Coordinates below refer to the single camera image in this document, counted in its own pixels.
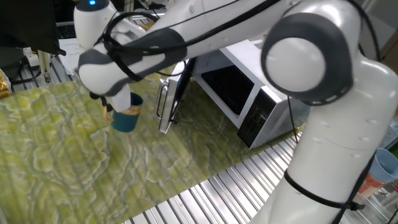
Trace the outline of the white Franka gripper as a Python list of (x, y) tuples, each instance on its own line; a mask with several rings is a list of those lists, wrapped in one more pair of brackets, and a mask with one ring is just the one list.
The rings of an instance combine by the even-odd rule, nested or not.
[(131, 91), (128, 85), (124, 85), (121, 91), (115, 96), (108, 96), (107, 100), (104, 96), (101, 96), (100, 99), (102, 105), (106, 109), (108, 109), (109, 103), (116, 112), (120, 113), (127, 110), (131, 106)]

